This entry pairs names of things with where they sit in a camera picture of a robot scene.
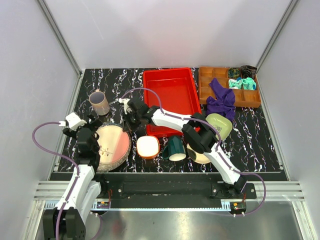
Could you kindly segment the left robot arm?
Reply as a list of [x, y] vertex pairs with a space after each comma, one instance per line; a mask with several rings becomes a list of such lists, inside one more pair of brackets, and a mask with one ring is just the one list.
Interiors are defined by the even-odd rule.
[[101, 122], [92, 115], [87, 120], [72, 112], [61, 121], [63, 133], [76, 139], [76, 161], [73, 174], [59, 202], [43, 213], [42, 223], [46, 240], [67, 238], [83, 240], [86, 237], [86, 221], [96, 198], [108, 193], [108, 186], [94, 177], [100, 163], [99, 134]]

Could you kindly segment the green panda square dish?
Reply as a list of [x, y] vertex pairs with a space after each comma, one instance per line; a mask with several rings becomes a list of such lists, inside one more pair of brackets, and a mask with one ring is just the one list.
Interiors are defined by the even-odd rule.
[[211, 113], [205, 119], [219, 132], [222, 141], [229, 136], [233, 129], [232, 122], [218, 113]]

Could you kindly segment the mint green sock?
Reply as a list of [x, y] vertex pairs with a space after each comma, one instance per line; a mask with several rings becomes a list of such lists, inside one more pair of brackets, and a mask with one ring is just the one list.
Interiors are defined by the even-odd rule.
[[242, 86], [244, 90], [250, 90], [250, 91], [255, 91], [257, 88], [256, 82], [251, 77], [243, 78]]

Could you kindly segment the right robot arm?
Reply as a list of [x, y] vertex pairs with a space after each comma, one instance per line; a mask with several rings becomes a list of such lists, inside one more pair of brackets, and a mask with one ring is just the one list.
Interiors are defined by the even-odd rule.
[[218, 132], [200, 113], [183, 115], [148, 106], [140, 99], [120, 98], [123, 106], [124, 131], [135, 131], [141, 125], [153, 125], [181, 132], [185, 142], [197, 153], [203, 154], [220, 173], [227, 185], [228, 195], [239, 198], [245, 192], [247, 180], [232, 164], [220, 147]]

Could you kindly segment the aluminium frame rail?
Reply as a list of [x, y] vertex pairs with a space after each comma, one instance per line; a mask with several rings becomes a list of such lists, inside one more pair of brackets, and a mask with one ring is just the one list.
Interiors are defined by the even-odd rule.
[[58, 41], [62, 51], [64, 52], [67, 60], [70, 63], [72, 69], [74, 70], [76, 75], [79, 77], [82, 74], [82, 70], [81, 70], [79, 64], [77, 63], [74, 55], [72, 54], [65, 38], [63, 37], [63, 35], [60, 31], [60, 28], [59, 28], [59, 26], [53, 16], [52, 12], [50, 11], [49, 6], [47, 5], [47, 2], [45, 0], [36, 0], [35, 2], [38, 4], [42, 14], [44, 15], [47, 23], [49, 24], [50, 29], [52, 30], [56, 40]]

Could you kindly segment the wooden compartment organizer tray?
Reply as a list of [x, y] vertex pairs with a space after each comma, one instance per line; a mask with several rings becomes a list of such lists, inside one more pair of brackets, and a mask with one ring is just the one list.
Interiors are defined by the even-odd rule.
[[[213, 97], [216, 99], [216, 95], [212, 88], [210, 87], [210, 83], [212, 80], [216, 78], [219, 84], [228, 89], [229, 88], [229, 68], [228, 67], [209, 67], [209, 66], [201, 66], [198, 69], [198, 92], [199, 92], [199, 103], [202, 105], [207, 104], [207, 98]], [[261, 96], [259, 90], [259, 84], [257, 81], [257, 75], [253, 78], [256, 83], [256, 90], [248, 90], [248, 89], [233, 89], [233, 93], [235, 95], [235, 103], [236, 107], [244, 107], [244, 108], [259, 108], [261, 106]]]

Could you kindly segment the white mint sock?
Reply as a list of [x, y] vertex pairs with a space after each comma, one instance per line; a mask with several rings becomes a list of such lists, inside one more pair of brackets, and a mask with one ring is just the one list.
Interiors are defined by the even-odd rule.
[[237, 79], [230, 78], [228, 80], [228, 86], [230, 89], [240, 90], [242, 88], [243, 82], [242, 78], [238, 77]]

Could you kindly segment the red plastic bin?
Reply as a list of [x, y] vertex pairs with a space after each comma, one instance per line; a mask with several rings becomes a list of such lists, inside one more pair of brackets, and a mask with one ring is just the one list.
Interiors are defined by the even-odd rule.
[[182, 115], [201, 112], [190, 68], [146, 70], [142, 78], [143, 87], [154, 91], [144, 91], [144, 102], [148, 106], [162, 106], [164, 110]]

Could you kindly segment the brown dark rolled sock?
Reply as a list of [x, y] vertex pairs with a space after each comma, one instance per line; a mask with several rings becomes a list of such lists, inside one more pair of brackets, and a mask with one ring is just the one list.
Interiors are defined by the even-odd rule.
[[251, 65], [242, 65], [240, 67], [240, 75], [242, 79], [254, 79], [257, 73], [257, 68]]

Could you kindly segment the orange white square bowl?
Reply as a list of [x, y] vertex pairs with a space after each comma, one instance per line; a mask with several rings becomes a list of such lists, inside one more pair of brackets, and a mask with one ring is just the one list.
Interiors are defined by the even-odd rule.
[[141, 136], [137, 139], [136, 151], [143, 159], [153, 159], [160, 152], [159, 140], [152, 135]]

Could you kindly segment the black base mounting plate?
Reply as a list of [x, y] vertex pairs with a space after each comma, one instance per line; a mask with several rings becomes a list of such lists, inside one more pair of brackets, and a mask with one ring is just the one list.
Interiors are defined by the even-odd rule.
[[256, 199], [255, 187], [247, 183], [242, 193], [225, 184], [218, 173], [97, 173], [100, 199], [110, 199], [115, 209], [213, 209], [222, 200]]

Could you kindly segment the dark patterned sock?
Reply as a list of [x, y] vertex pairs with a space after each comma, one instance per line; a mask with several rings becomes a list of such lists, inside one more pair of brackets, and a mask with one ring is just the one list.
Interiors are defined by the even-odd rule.
[[227, 70], [228, 77], [231, 79], [237, 79], [241, 76], [241, 71], [239, 68], [231, 67]]

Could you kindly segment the purple cloth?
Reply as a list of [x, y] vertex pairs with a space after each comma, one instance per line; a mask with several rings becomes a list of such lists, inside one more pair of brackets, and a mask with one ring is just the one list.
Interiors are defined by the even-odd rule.
[[233, 90], [222, 87], [217, 78], [214, 78], [209, 86], [215, 97], [209, 96], [206, 99], [206, 115], [219, 114], [232, 122], [236, 115], [236, 98]]

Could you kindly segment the dark green mug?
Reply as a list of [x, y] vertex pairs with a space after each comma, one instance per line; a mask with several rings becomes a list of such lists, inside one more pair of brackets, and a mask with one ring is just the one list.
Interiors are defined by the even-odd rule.
[[162, 158], [172, 162], [182, 161], [187, 157], [186, 150], [180, 136], [173, 135], [168, 138], [167, 145], [162, 151]]

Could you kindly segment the iridescent pink cup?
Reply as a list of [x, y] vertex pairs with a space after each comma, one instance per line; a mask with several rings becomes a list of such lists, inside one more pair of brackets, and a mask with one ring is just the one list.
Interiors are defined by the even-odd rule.
[[110, 111], [109, 102], [105, 96], [105, 94], [101, 91], [94, 91], [89, 96], [89, 102], [95, 111], [95, 113], [99, 116], [107, 115]]

